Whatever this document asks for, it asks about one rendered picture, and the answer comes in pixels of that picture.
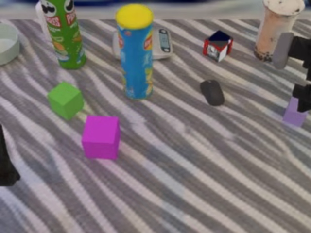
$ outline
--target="zebra print fabric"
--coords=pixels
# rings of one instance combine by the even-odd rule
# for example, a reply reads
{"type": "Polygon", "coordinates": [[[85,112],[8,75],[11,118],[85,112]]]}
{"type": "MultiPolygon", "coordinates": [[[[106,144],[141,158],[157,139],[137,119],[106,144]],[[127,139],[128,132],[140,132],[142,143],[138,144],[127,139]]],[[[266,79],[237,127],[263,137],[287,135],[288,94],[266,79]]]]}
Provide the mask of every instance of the zebra print fabric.
{"type": "MultiPolygon", "coordinates": [[[[0,67],[0,123],[22,179],[0,188],[1,233],[310,233],[311,121],[282,123],[306,70],[275,70],[253,56],[257,20],[156,20],[175,55],[154,62],[153,95],[127,99],[112,51],[113,20],[80,20],[87,64],[60,68],[37,21],[2,20],[21,54],[0,67]],[[220,63],[202,55],[216,30],[234,38],[220,63]],[[226,102],[211,107],[199,83],[218,80],[226,102]],[[65,121],[47,93],[79,88],[82,112],[65,121]],[[119,158],[89,160],[80,143],[87,115],[117,116],[119,158]]],[[[296,35],[309,37],[311,21],[296,35]]]]}

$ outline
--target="green can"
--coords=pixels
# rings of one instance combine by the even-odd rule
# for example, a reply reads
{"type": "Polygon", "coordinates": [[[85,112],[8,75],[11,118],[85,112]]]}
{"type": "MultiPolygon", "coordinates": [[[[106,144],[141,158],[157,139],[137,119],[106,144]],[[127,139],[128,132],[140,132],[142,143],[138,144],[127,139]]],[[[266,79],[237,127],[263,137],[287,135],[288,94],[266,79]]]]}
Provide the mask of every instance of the green can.
{"type": "Polygon", "coordinates": [[[58,62],[78,69],[86,62],[73,0],[40,0],[58,62]]]}

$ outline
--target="purple cube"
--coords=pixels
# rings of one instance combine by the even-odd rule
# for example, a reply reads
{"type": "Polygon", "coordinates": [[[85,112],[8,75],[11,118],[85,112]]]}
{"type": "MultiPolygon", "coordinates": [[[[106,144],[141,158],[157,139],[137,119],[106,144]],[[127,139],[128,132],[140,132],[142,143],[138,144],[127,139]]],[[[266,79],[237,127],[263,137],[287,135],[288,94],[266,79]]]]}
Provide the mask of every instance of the purple cube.
{"type": "Polygon", "coordinates": [[[87,116],[82,146],[89,159],[116,159],[120,142],[117,117],[87,116]]]}
{"type": "Polygon", "coordinates": [[[298,109],[298,99],[291,97],[291,100],[288,103],[285,114],[283,116],[283,122],[292,124],[297,127],[301,127],[307,118],[308,111],[300,113],[297,111],[297,109],[298,109]]]}

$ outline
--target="digital display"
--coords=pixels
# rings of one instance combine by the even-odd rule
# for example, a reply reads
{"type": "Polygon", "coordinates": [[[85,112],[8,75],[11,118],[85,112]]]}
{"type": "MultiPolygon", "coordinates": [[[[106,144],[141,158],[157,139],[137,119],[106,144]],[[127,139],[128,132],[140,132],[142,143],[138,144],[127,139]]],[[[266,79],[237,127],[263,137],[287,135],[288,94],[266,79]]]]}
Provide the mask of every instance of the digital display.
{"type": "Polygon", "coordinates": [[[160,45],[162,48],[170,48],[169,37],[167,34],[160,33],[160,45]]]}

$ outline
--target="yellow lid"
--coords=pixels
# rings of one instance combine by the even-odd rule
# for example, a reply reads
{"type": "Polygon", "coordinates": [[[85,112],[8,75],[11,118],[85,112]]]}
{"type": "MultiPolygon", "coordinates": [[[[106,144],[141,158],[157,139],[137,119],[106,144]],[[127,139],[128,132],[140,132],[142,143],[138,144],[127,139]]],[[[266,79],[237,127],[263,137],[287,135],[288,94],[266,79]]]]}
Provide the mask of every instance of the yellow lid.
{"type": "Polygon", "coordinates": [[[142,4],[128,4],[121,7],[115,15],[116,22],[119,26],[138,30],[148,27],[153,21],[152,11],[142,4]]]}

